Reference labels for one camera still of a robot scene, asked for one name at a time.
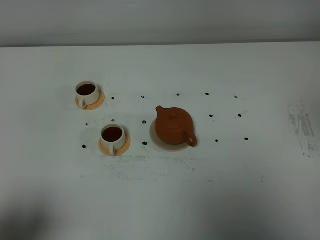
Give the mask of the brown clay teapot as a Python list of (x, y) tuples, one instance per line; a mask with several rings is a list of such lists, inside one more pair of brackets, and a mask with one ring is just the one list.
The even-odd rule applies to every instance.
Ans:
[(195, 126), (191, 115), (178, 107), (156, 107), (155, 132), (161, 141), (168, 145), (198, 144)]

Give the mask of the beige round teapot coaster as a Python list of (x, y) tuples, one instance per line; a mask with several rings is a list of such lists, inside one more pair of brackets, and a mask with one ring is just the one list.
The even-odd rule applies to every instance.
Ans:
[(149, 129), (149, 134), (150, 134), (150, 138), (152, 140), (152, 142), (161, 150), (166, 151), (166, 152), (179, 152), (182, 150), (185, 150), (189, 147), (188, 144), (186, 143), (181, 143), (178, 145), (172, 145), (172, 144), (167, 144), (165, 142), (163, 142), (157, 135), (156, 133), (156, 129), (155, 129), (155, 122), (156, 120), (154, 120), (151, 125), (150, 125), (150, 129)]

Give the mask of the near white teacup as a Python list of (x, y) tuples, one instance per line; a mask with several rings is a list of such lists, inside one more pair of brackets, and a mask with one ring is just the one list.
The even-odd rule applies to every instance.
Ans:
[(120, 150), (127, 140), (125, 130), (119, 124), (107, 124), (104, 126), (101, 130), (100, 139), (110, 156), (115, 156), (116, 151)]

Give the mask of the white teacup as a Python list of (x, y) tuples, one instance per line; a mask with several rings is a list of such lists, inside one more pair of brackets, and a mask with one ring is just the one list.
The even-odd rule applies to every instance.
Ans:
[(120, 150), (127, 140), (125, 130), (119, 124), (107, 124), (104, 126), (101, 130), (100, 139), (110, 156), (115, 156), (116, 151)]
[(80, 109), (85, 109), (88, 105), (95, 104), (100, 98), (99, 89), (92, 81), (80, 82), (75, 91)]

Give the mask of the near orange saucer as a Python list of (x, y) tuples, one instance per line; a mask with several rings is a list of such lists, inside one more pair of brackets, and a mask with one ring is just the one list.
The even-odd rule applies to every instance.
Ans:
[[(125, 133), (125, 137), (126, 137), (125, 144), (123, 145), (123, 147), (121, 147), (120, 149), (117, 149), (115, 151), (114, 157), (121, 156), (122, 154), (124, 154), (129, 149), (129, 147), (131, 145), (131, 138), (130, 138), (130, 136), (128, 135), (127, 132)], [(111, 157), (109, 150), (103, 145), (103, 141), (102, 141), (101, 138), (99, 139), (98, 145), (99, 145), (100, 151), (104, 155)]]

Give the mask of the orange saucer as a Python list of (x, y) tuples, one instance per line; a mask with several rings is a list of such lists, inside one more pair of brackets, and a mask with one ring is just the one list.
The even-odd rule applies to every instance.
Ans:
[(90, 111), (99, 108), (105, 101), (105, 94), (101, 89), (96, 88), (95, 91), (89, 95), (76, 94), (75, 103), (78, 108)]
[[(122, 154), (124, 154), (129, 149), (129, 147), (131, 145), (131, 138), (130, 138), (130, 136), (128, 135), (127, 132), (125, 133), (125, 137), (126, 137), (125, 144), (123, 145), (123, 147), (121, 147), (120, 149), (117, 149), (115, 151), (114, 157), (121, 156)], [(99, 139), (98, 145), (99, 145), (100, 151), (104, 155), (111, 157), (109, 150), (103, 145), (103, 141), (102, 141), (101, 138)]]

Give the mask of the far orange saucer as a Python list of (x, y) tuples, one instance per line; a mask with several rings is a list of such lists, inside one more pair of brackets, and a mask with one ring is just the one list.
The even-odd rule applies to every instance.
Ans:
[(105, 101), (105, 94), (101, 89), (96, 88), (95, 91), (89, 95), (76, 94), (75, 103), (78, 108), (90, 111), (99, 108)]

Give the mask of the far white teacup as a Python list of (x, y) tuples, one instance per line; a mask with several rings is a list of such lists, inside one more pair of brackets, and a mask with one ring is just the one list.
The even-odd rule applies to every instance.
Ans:
[(75, 91), (80, 109), (85, 109), (88, 105), (95, 104), (100, 98), (99, 89), (92, 81), (80, 82)]

